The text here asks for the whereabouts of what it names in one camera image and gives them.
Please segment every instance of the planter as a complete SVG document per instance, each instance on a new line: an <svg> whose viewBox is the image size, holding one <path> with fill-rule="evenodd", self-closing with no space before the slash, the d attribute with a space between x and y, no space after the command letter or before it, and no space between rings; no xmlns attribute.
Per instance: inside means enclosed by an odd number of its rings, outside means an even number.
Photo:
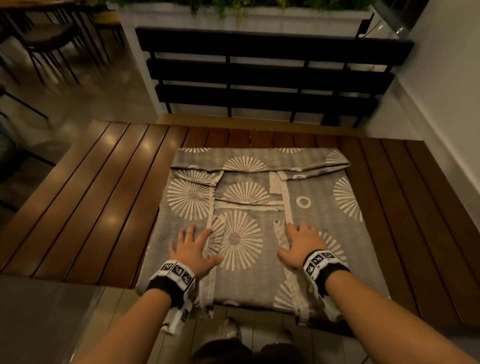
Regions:
<svg viewBox="0 0 480 364"><path fill-rule="evenodd" d="M282 10L276 7L259 7L242 9L240 13L233 10L227 11L225 19L221 20L214 9L200 9L194 17L189 7L172 3L136 3L123 8L117 4L109 4L108 7L109 9L116 10L119 14L132 54L135 57L135 61L158 115L167 112L167 109L164 104L158 101L154 89L154 81L150 78L145 63L149 55L140 49L135 33L136 27L151 26L317 36L355 36L361 21L363 19L369 19L373 12L373 9L370 11L319 12L314 9L305 8L287 8ZM189 60L221 61L218 57L201 56L201 58L195 58L194 55L180 56L182 59ZM242 62L248 62L248 59L243 59ZM285 64L285 62L289 61L279 60L277 62L276 60L269 60L268 64ZM290 65L296 65L296 63L298 63L298 61L292 62L290 62ZM226 116L225 108L172 105L172 110L173 112ZM233 116L238 117L288 120L288 113L274 111L265 112L264 110L237 109L232 111L232 113ZM317 119L318 115L315 116L314 121L317 122Z"/></svg>

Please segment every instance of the patterned cloth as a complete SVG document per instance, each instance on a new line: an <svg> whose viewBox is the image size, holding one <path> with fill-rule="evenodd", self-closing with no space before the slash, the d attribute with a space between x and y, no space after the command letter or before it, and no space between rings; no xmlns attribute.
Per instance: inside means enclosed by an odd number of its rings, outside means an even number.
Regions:
<svg viewBox="0 0 480 364"><path fill-rule="evenodd" d="M181 228L214 231L205 256L224 261L197 284L202 312L214 302L324 317L303 272L278 259L289 248L285 222L315 225L354 275L384 296L388 290L357 200L345 174L349 161L330 148L182 148L170 167L136 290L168 260Z"/></svg>

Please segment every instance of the pants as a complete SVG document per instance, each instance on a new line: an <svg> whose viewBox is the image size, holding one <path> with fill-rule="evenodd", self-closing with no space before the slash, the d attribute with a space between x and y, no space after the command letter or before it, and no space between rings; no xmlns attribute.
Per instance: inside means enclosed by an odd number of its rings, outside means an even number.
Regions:
<svg viewBox="0 0 480 364"><path fill-rule="evenodd" d="M238 339L208 342L190 358L191 364L244 364L244 363L305 364L302 354L292 344L265 345L253 353Z"/></svg>

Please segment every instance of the person's left hand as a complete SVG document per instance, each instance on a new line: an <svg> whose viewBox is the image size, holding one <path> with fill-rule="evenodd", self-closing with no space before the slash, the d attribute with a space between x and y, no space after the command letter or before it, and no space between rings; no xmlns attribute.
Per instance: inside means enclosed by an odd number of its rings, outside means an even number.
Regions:
<svg viewBox="0 0 480 364"><path fill-rule="evenodd" d="M181 229L179 231L177 251L173 248L173 243L170 243L168 250L170 252L170 260L178 260L190 268L194 275L201 276L222 263L223 257L221 255L214 255L213 257L205 259L202 254L205 243L212 233L212 229L205 229L195 241L193 241L194 233L195 224L190 224L185 239L185 230Z"/></svg>

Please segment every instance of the green foliage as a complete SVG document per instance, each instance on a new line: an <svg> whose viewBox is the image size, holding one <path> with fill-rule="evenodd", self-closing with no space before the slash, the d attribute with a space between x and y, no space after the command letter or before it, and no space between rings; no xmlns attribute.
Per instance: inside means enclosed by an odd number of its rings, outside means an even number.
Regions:
<svg viewBox="0 0 480 364"><path fill-rule="evenodd" d="M109 0L124 6L137 2L173 2L178 5L190 6L195 16L200 8L213 7L221 19L225 18L226 9L240 11L242 8L254 6L275 6L282 9L288 7L312 8L322 10L363 10L376 0Z"/></svg>

